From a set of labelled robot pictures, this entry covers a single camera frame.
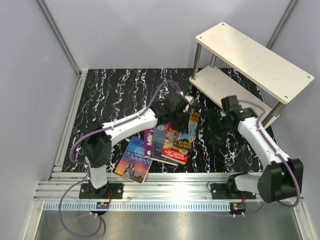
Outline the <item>dark blue book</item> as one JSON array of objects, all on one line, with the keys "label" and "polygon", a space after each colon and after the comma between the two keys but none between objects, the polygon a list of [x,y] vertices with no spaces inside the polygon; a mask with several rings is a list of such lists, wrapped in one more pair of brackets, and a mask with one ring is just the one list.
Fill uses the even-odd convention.
[{"label": "dark blue book", "polygon": [[167,125],[159,125],[153,129],[151,155],[152,160],[158,162],[166,162],[167,159],[162,156],[163,145],[165,141],[165,134]]}]

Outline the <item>yellow 169-Storey Treehouse book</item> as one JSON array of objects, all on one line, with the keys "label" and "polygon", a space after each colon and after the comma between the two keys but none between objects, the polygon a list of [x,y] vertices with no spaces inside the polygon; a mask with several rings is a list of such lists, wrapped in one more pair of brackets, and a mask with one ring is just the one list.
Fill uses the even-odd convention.
[{"label": "yellow 169-Storey Treehouse book", "polygon": [[180,132],[175,141],[175,146],[180,149],[190,151],[193,147],[193,142],[196,138],[196,132],[198,127],[198,122],[201,113],[196,107],[190,109],[189,119],[187,124],[187,132]]}]

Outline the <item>purple paperback book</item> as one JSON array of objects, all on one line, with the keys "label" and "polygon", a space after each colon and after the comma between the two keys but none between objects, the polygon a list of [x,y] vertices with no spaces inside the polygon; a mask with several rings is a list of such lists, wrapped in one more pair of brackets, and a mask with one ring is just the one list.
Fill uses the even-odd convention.
[{"label": "purple paperback book", "polygon": [[144,157],[150,158],[152,153],[153,129],[149,128],[144,131]]}]

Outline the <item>red 13-Storey Treehouse book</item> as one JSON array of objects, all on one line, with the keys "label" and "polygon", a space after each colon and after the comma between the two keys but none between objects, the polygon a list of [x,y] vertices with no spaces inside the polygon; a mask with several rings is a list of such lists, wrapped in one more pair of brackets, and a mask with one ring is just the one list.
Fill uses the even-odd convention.
[{"label": "red 13-Storey Treehouse book", "polygon": [[175,146],[179,132],[167,125],[161,156],[178,164],[185,165],[188,159],[188,151]]}]

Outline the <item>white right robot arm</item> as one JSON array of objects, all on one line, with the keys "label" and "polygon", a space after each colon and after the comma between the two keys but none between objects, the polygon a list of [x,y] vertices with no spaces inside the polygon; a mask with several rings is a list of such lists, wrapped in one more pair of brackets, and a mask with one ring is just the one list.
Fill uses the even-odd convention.
[{"label": "white right robot arm", "polygon": [[259,195],[264,202],[282,203],[296,198],[295,207],[301,199],[304,165],[298,158],[291,158],[270,137],[261,123],[261,114],[252,107],[243,108],[243,100],[237,96],[227,96],[221,100],[222,113],[207,110],[204,115],[205,127],[210,130],[211,145],[222,145],[228,133],[236,130],[249,143],[263,166],[261,175],[237,173],[230,175],[226,182],[226,192],[233,199],[243,193]]}]

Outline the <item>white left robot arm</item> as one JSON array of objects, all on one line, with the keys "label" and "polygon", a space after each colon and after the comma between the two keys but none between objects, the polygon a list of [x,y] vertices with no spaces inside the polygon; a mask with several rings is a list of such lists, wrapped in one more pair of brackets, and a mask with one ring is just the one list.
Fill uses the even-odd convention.
[{"label": "white left robot arm", "polygon": [[164,100],[154,100],[145,109],[84,136],[81,148],[88,166],[90,193],[97,199],[107,195],[109,181],[106,165],[111,160],[112,147],[138,132],[169,124],[174,130],[186,133],[194,98],[178,93]]}]

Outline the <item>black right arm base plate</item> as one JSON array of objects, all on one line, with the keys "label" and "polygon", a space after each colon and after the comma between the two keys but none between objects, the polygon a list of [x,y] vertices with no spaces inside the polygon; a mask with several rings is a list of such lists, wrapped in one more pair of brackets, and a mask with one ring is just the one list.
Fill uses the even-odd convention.
[{"label": "black right arm base plate", "polygon": [[213,200],[243,200],[244,197],[246,200],[254,200],[257,198],[255,194],[247,191],[231,192],[226,183],[210,182],[209,189]]}]

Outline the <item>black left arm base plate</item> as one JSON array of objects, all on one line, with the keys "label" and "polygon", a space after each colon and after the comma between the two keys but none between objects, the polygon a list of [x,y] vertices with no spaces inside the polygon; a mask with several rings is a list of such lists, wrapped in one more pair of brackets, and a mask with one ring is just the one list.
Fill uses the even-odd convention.
[{"label": "black left arm base plate", "polygon": [[80,187],[80,199],[109,199],[121,200],[123,198],[124,184],[123,183],[108,183],[107,185],[95,189],[92,184],[83,183]]}]

